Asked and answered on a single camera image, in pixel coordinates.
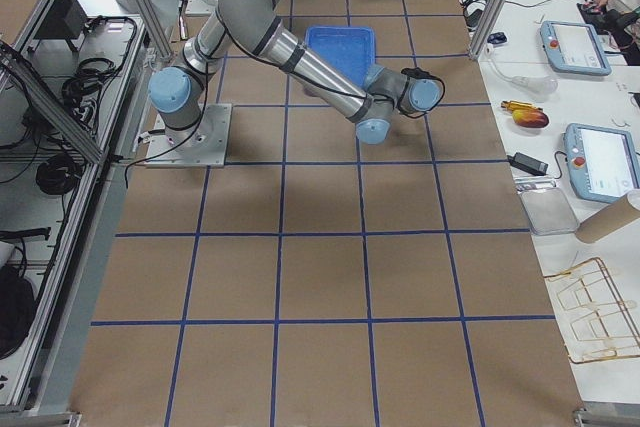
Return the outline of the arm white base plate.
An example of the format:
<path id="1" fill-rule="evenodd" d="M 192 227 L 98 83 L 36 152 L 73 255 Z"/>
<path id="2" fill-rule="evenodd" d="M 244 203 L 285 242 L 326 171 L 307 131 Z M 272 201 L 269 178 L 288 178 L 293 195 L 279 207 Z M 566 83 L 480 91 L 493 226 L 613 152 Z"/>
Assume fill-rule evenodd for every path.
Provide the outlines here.
<path id="1" fill-rule="evenodd" d="M 225 166 L 228 137 L 232 116 L 230 103 L 207 104 L 199 127 L 179 133 L 167 130 L 159 114 L 154 128 L 163 133 L 150 138 L 146 153 L 146 167 L 223 168 Z"/>
<path id="2" fill-rule="evenodd" d="M 188 17 L 210 16 L 217 4 L 218 0 L 187 0 L 184 14 Z"/>

